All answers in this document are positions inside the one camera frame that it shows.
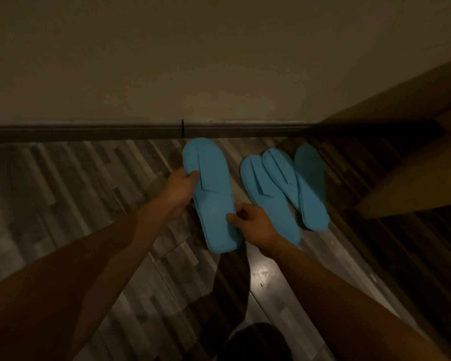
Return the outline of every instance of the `hand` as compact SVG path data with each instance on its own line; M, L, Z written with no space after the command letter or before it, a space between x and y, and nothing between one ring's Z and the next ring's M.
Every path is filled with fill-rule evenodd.
M194 195L194 186L199 178L199 171L193 171L187 176L184 168L170 174L159 197L172 206L171 218L178 218L184 212Z
M270 245L282 237L277 233L264 209L253 204L241 204L236 206L236 212L237 214L227 214L227 221L242 231L246 241L258 247L263 255L268 256Z

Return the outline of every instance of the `person's left hand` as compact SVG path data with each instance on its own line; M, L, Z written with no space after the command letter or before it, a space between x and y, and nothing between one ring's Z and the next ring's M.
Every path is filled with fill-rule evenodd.
M193 171L187 176L185 168L180 168L170 174L160 197L174 208L172 218L178 218L184 212L192 199L194 185L199 178L199 171Z

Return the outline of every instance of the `person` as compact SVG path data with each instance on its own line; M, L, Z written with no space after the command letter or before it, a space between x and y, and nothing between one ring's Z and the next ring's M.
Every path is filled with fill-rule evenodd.
M137 211L0 282L0 360L73 359L100 325L161 228L182 214L199 172L170 174ZM277 263L331 351L344 360L446 360L428 340L281 237L264 210L227 220Z

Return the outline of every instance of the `person's right arm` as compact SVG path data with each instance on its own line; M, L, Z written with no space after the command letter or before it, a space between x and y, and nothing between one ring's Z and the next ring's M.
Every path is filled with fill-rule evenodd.
M273 259L329 348L344 360L447 361L413 328L323 267L274 229L264 210L237 207L228 221Z

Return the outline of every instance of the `person's left arm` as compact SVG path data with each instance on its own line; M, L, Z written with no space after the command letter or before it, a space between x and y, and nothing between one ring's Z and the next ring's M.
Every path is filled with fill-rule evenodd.
M0 282L0 359L72 359L90 339L199 172L173 172L155 199Z

